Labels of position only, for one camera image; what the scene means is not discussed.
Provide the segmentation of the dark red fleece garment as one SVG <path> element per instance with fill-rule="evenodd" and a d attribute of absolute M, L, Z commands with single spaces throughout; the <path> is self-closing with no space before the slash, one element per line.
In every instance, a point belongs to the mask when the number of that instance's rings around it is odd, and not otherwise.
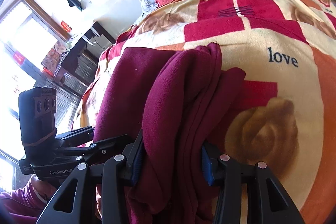
<path fill-rule="evenodd" d="M 131 223 L 211 223 L 201 147 L 238 97 L 245 72 L 222 70 L 219 45 L 186 51 L 129 47 L 121 54 L 96 119 L 95 140 L 143 134 L 139 182 L 126 188 Z"/>

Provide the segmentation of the magenta left sleeve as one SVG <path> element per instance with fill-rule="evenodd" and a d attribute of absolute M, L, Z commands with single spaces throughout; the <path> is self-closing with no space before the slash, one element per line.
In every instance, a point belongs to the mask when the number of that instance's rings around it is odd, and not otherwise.
<path fill-rule="evenodd" d="M 57 189 L 33 174 L 18 190 L 1 193 L 1 204 L 15 223 L 36 223 Z"/>

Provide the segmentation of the dark wooden cabinet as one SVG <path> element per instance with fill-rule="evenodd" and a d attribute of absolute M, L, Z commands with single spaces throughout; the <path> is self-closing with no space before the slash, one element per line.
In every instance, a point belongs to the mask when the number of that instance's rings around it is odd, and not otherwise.
<path fill-rule="evenodd" d="M 94 22 L 84 35 L 75 35 L 69 42 L 71 49 L 61 55 L 53 82 L 81 97 L 95 79 L 100 55 L 116 40 L 99 22 Z"/>

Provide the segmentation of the orange red checked fleece blanket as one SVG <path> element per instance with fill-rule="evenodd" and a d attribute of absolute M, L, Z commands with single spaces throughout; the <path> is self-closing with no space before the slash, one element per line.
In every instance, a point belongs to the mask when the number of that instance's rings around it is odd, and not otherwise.
<path fill-rule="evenodd" d="M 222 70 L 242 69 L 245 78 L 205 141 L 243 164 L 265 162 L 304 221 L 324 223 L 335 209 L 333 0 L 175 0 L 164 5 L 101 54 L 74 128 L 96 128 L 125 49 L 186 51 L 211 43 L 220 46 Z"/>

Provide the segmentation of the window with wooden frame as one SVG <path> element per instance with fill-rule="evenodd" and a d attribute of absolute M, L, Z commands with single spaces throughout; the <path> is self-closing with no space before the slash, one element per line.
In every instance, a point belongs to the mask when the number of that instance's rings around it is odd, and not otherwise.
<path fill-rule="evenodd" d="M 67 131 L 77 97 L 53 82 L 42 65 L 49 52 L 65 51 L 69 36 L 34 0 L 13 0 L 1 11 L 1 189 L 18 189 L 28 176 L 19 170 L 25 156 L 21 142 L 18 97 L 25 90 L 50 86 L 57 90 L 58 132 Z"/>

